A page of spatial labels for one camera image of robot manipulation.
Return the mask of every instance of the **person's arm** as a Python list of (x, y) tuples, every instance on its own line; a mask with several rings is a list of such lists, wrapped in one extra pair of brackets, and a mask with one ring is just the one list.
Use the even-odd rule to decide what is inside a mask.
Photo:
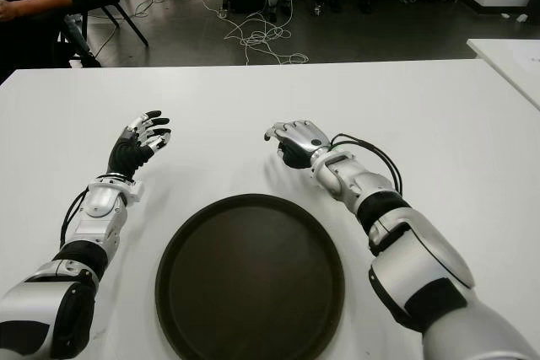
[(67, 8), (73, 0), (18, 0), (8, 2), (0, 0), (0, 22), (6, 22), (18, 17), (44, 13), (57, 8)]

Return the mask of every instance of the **black joint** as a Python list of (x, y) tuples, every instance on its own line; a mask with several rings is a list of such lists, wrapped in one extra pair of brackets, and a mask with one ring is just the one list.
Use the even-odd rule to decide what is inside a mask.
[(94, 306), (91, 288), (76, 282), (66, 291), (55, 320), (51, 358), (74, 358), (88, 345)]
[(77, 240), (65, 244), (62, 250), (54, 256), (54, 261), (78, 261), (92, 269), (101, 280), (109, 264), (106, 252), (101, 246), (86, 240)]
[(396, 208), (411, 207), (397, 191), (379, 191), (362, 201), (356, 218), (369, 234), (371, 226), (380, 217)]
[(408, 223), (400, 223), (379, 244), (374, 244), (370, 239), (371, 253), (378, 256), (388, 246), (400, 239), (410, 228), (411, 227), (408, 225)]
[(49, 325), (33, 320), (10, 320), (0, 323), (0, 349), (21, 356), (36, 353), (49, 333)]
[(414, 318), (422, 333), (439, 318), (464, 307), (467, 307), (467, 300), (447, 278), (426, 284), (405, 303), (405, 310)]

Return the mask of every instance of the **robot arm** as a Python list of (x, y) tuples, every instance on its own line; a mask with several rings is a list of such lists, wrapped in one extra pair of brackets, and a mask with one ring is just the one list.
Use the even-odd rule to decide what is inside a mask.
[(424, 337), (431, 360), (539, 359), (506, 320), (473, 291), (467, 264), (385, 177), (369, 172), (350, 152), (337, 151), (309, 121), (278, 123), (276, 137), (290, 167), (313, 177), (359, 220), (375, 256), (369, 278), (399, 324)]
[(132, 180), (170, 139), (170, 130), (154, 128), (169, 119), (159, 111), (138, 117), (112, 149), (107, 174), (79, 195), (78, 226), (61, 249), (36, 273), (0, 300), (0, 358), (73, 358), (86, 347), (95, 295), (120, 243), (126, 208), (140, 201), (143, 185)]

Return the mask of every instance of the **black cable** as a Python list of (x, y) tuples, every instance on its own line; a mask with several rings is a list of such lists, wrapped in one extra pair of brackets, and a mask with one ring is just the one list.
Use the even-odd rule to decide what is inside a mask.
[(84, 189), (77, 197), (75, 197), (75, 200), (71, 203), (71, 206), (69, 206), (69, 209), (66, 212), (66, 217), (64, 217), (64, 222), (62, 223), (62, 229), (60, 231), (60, 248), (64, 246), (66, 243), (66, 231), (68, 231), (69, 223), (71, 223), (73, 217), (75, 217), (75, 214), (81, 207), (81, 204), (84, 201), (84, 198), (86, 197), (86, 193), (88, 193), (89, 189), (88, 187)]
[(364, 141), (363, 139), (359, 139), (359, 138), (356, 138), (356, 137), (352, 137), (348, 134), (343, 134), (343, 133), (339, 133), (337, 134), (334, 138), (332, 138), (332, 141), (331, 141), (331, 145), (334, 144), (334, 142), (336, 141), (336, 139), (338, 137), (346, 137), (348, 139), (352, 139), (356, 142), (359, 142), (359, 143), (362, 143), (363, 145), (360, 145), (362, 148), (366, 148), (368, 150), (370, 150), (371, 152), (374, 152), (373, 149), (376, 149), (377, 153), (376, 154), (380, 154), (382, 156), (384, 156), (384, 158), (392, 165), (392, 167), (394, 168), (394, 170), (396, 171), (397, 173), (397, 177), (399, 178), (399, 184), (400, 184), (400, 188), (402, 189), (403, 188), (403, 184), (402, 184), (402, 177), (401, 177), (401, 174), (399, 173), (399, 169), (397, 168), (396, 164), (394, 164), (394, 162), (390, 159), (390, 157), (384, 153), (381, 149), (379, 149), (378, 147), (376, 147), (375, 145), (373, 145), (372, 143), (369, 143), (367, 141)]
[(108, 173), (106, 175), (101, 175), (96, 177), (96, 179), (118, 179), (121, 181), (128, 181), (130, 183), (133, 183), (134, 180), (131, 177), (121, 175), (120, 173)]
[[(349, 141), (336, 142), (336, 139), (338, 139), (339, 137), (346, 137), (349, 139)], [(362, 139), (351, 137), (350, 135), (342, 134), (342, 133), (337, 134), (331, 140), (329, 150), (333, 150), (335, 147), (339, 145), (346, 145), (346, 144), (359, 146), (377, 155), (385, 163), (386, 167), (390, 170), (391, 177), (394, 181), (394, 187), (396, 188), (396, 191), (399, 194), (403, 195), (403, 180), (402, 180), (401, 173), (399, 172), (399, 169), (397, 168), (396, 164), (394, 164), (392, 159), (386, 153), (384, 153), (378, 147), (376, 147), (375, 145), (369, 142), (366, 142)]]

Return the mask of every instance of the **chair leg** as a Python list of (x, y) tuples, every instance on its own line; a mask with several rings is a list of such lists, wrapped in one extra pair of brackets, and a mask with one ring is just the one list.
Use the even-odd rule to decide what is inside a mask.
[(116, 8), (116, 10), (118, 10), (118, 13), (121, 14), (121, 16), (127, 21), (127, 23), (129, 24), (129, 26), (133, 29), (133, 31), (135, 31), (135, 33), (138, 35), (138, 38), (141, 39), (141, 41), (146, 45), (146, 46), (149, 46), (149, 42), (146, 41), (146, 38), (144, 38), (144, 35), (138, 30), (137, 26), (132, 22), (132, 20), (129, 18), (129, 16), (127, 15), (127, 13), (124, 11), (124, 9), (122, 8), (122, 6), (120, 6), (120, 4), (115, 4), (114, 7)]
[(116, 21), (116, 19), (112, 16), (111, 12), (109, 12), (109, 10), (107, 10), (107, 8), (103, 7), (103, 8), (101, 8), (101, 10), (103, 10), (103, 13), (105, 13), (107, 15), (109, 20), (112, 21), (116, 27), (120, 27), (120, 25), (118, 25), (118, 22)]
[(88, 39), (88, 12), (81, 13), (83, 15), (83, 26), (81, 31), (85, 40)]

